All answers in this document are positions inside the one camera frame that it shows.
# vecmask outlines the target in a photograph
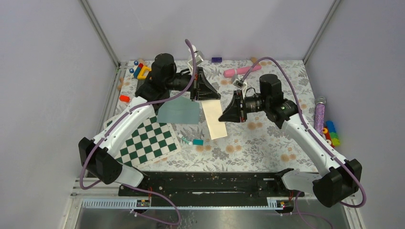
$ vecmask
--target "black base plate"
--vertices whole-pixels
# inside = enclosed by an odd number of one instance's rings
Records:
[[[288,197],[289,190],[274,180],[276,173],[144,172],[138,186],[170,198],[178,207],[266,206],[267,197]],[[121,186],[119,196],[144,197],[147,194]],[[153,206],[168,207],[153,196]]]

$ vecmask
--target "green and white chessboard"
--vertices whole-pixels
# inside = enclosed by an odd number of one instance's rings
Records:
[[[104,123],[109,126],[117,116]],[[127,166],[142,168],[180,151],[180,144],[170,124],[157,123],[154,115],[146,119],[125,141],[119,154],[118,162]]]

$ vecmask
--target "pink toy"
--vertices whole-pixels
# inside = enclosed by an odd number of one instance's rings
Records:
[[[244,68],[238,68],[238,69],[228,69],[224,71],[224,77],[225,78],[231,78],[232,76],[234,76],[235,74],[241,75],[241,74],[245,74],[247,71],[249,71],[249,68],[251,66],[248,67],[244,67]],[[262,69],[262,66],[260,66],[260,64],[256,65],[252,72],[257,71]]]

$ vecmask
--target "gray wall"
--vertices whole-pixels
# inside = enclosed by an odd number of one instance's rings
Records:
[[[333,0],[89,0],[122,61],[162,52],[188,58],[184,39],[207,58],[271,55],[299,60]]]
[[[2,0],[0,228],[54,229],[115,67],[77,0]]]
[[[307,71],[340,151],[363,165],[368,229],[404,228],[405,1],[343,1]]]

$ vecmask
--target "blue-gray cloth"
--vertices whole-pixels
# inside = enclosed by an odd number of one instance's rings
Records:
[[[158,112],[158,123],[198,124],[200,104],[180,96],[165,102]]]

